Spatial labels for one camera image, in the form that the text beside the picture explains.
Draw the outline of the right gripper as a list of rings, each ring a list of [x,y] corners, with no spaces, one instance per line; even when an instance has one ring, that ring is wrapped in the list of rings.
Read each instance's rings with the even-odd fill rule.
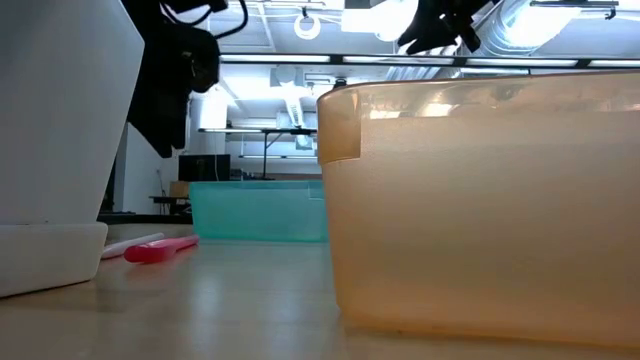
[[[488,3],[495,3],[495,0],[421,0],[421,14],[415,14],[397,44],[408,45],[408,55],[449,46],[451,32],[442,19],[456,20],[454,32],[473,53],[481,46],[481,40],[471,25],[473,16]]]

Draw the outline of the magenta pen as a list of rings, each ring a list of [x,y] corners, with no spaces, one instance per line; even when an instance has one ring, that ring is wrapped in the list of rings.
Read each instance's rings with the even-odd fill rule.
[[[176,253],[199,243],[198,235],[165,238],[127,248],[123,257],[130,263],[152,264],[171,259]]]

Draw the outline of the teal translucent plastic bin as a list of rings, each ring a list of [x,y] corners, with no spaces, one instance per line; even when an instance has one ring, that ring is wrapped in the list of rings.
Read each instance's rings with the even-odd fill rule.
[[[189,199],[203,239],[328,241],[320,180],[193,182]]]

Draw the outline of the black cabinet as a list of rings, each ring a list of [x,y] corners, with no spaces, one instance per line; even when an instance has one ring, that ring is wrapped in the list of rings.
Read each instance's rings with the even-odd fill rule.
[[[185,182],[229,181],[230,156],[228,154],[181,155],[178,180]]]

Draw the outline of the light pink pen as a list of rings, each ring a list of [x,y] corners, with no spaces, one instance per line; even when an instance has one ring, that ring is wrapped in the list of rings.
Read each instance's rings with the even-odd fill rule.
[[[119,241],[110,245],[107,245],[101,255],[101,259],[111,259],[120,257],[129,248],[137,245],[144,245],[156,240],[161,240],[165,237],[164,233],[153,233],[129,240]]]

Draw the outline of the black background table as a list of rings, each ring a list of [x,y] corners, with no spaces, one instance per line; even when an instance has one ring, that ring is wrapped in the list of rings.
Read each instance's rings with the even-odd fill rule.
[[[262,160],[262,178],[267,179],[267,160],[272,157],[273,159],[294,159],[294,156],[289,155],[272,155],[268,154],[269,147],[276,142],[283,134],[291,136],[316,136],[318,130],[310,128],[199,128],[201,133],[223,133],[223,134],[262,134],[263,135],[263,152],[259,156]]]

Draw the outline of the white ventilation duct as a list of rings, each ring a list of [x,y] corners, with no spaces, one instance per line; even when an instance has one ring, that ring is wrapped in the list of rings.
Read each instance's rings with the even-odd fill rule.
[[[302,85],[301,70],[293,66],[280,66],[276,73],[293,127],[304,128],[301,98],[306,95],[306,88]]]

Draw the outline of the black aluminium table frame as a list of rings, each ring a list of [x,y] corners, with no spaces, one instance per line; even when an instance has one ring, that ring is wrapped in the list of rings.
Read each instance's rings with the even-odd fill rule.
[[[192,225],[192,216],[187,215],[157,215],[157,214],[134,214],[134,213],[112,213],[99,214],[98,222],[107,225],[122,224],[177,224]]]

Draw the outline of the orange translucent plastic bin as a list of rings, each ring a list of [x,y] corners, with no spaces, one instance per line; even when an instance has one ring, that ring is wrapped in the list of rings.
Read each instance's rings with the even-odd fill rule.
[[[640,348],[640,71],[321,96],[350,324]]]

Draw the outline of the long ceiling light strip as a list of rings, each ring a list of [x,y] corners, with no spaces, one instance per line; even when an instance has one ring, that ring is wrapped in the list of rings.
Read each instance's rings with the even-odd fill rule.
[[[227,64],[290,64],[290,65],[354,65],[398,67],[454,68],[523,68],[571,70],[640,69],[640,59],[623,58],[535,58],[535,57],[461,57],[405,55],[344,55],[289,53],[225,53],[221,62]]]

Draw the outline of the white hexagonal planter pot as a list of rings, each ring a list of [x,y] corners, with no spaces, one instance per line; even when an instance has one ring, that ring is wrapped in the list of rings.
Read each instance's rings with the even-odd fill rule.
[[[121,0],[0,0],[0,298],[95,276],[143,49]]]

